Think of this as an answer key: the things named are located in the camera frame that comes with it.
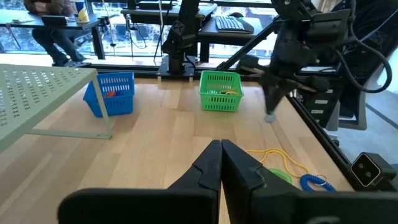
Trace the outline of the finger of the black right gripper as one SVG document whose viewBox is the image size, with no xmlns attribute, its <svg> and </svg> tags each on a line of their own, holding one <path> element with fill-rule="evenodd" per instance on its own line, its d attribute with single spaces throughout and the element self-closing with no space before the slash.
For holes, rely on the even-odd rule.
<svg viewBox="0 0 398 224">
<path fill-rule="evenodd" d="M 275 91 L 277 85 L 275 84 L 275 80 L 269 75 L 263 74 L 260 79 L 260 85 L 264 93 L 266 112 L 272 113 L 276 108 Z"/>
<path fill-rule="evenodd" d="M 291 91 L 295 90 L 298 87 L 298 83 L 293 80 L 279 80 L 274 87 L 274 109 L 277 108 L 280 101 L 283 99 L 285 95 L 288 95 Z"/>
</svg>

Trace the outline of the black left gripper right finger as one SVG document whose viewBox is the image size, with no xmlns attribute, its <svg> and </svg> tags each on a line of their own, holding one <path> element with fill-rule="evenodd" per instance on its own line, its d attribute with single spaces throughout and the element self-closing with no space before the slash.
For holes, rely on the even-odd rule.
<svg viewBox="0 0 398 224">
<path fill-rule="evenodd" d="M 222 140 L 221 180 L 231 223 L 293 223 L 298 188 L 230 140 Z"/>
</svg>

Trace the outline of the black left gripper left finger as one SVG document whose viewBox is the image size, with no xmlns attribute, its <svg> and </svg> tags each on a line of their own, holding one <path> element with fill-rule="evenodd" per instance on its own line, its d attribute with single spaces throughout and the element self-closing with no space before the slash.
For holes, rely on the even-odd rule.
<svg viewBox="0 0 398 224">
<path fill-rule="evenodd" d="M 179 193 L 172 199 L 170 223 L 218 223 L 221 191 L 222 145 L 213 140 L 191 167 L 168 189 Z"/>
</svg>

